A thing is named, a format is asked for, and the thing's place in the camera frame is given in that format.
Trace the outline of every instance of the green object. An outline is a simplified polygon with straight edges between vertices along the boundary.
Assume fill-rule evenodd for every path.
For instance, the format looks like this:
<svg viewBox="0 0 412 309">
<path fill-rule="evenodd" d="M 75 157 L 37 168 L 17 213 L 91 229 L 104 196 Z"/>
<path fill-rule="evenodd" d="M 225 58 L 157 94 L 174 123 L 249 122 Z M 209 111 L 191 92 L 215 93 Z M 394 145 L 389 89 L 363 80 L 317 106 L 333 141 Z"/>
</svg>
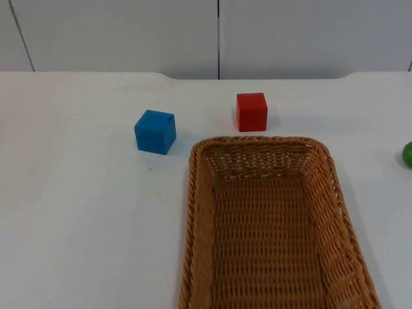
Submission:
<svg viewBox="0 0 412 309">
<path fill-rule="evenodd" d="M 407 166 L 412 167 L 412 142 L 405 145 L 404 150 L 402 150 L 402 159 Z"/>
</svg>

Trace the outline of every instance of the red cube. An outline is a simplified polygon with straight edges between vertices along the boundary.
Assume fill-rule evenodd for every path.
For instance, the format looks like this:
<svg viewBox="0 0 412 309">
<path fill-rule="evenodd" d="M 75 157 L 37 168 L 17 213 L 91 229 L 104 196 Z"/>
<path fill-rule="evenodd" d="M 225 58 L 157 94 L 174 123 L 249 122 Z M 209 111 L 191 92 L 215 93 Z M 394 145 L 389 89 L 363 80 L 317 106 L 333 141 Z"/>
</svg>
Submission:
<svg viewBox="0 0 412 309">
<path fill-rule="evenodd" d="M 263 93 L 238 94 L 236 112 L 240 132 L 266 131 L 268 106 Z"/>
</svg>

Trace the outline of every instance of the toy block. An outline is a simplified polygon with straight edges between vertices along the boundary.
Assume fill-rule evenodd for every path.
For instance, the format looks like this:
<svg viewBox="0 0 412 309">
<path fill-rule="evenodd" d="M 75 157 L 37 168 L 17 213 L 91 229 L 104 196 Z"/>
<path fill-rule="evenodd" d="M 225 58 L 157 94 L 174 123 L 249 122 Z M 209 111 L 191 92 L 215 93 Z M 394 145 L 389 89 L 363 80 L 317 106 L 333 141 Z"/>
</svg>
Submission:
<svg viewBox="0 0 412 309">
<path fill-rule="evenodd" d="M 147 110 L 135 125 L 137 148 L 166 155 L 176 139 L 174 115 Z"/>
<path fill-rule="evenodd" d="M 266 131 L 268 106 L 263 93 L 238 94 L 236 111 L 240 132 Z"/>
</svg>

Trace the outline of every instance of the white wall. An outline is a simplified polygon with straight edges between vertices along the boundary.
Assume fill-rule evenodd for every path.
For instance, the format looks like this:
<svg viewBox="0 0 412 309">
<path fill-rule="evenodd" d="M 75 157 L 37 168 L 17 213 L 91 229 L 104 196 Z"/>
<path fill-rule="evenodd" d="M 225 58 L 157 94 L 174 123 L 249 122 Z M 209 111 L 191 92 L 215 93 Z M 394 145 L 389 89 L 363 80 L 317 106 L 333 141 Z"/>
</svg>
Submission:
<svg viewBox="0 0 412 309">
<path fill-rule="evenodd" d="M 411 12 L 411 0 L 221 0 L 220 76 L 407 71 Z"/>
<path fill-rule="evenodd" d="M 36 71 L 216 78 L 216 0 L 14 0 Z"/>
<path fill-rule="evenodd" d="M 7 0 L 0 0 L 0 71 L 31 71 Z"/>
</svg>

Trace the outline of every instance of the woven basket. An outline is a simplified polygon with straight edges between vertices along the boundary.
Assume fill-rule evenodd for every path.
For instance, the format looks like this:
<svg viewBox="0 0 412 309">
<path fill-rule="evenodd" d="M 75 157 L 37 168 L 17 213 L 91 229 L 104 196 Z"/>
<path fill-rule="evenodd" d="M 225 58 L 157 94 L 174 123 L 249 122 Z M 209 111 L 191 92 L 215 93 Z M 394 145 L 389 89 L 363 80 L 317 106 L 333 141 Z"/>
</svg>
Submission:
<svg viewBox="0 0 412 309">
<path fill-rule="evenodd" d="M 325 146 L 193 147 L 179 308 L 380 308 Z"/>
</svg>

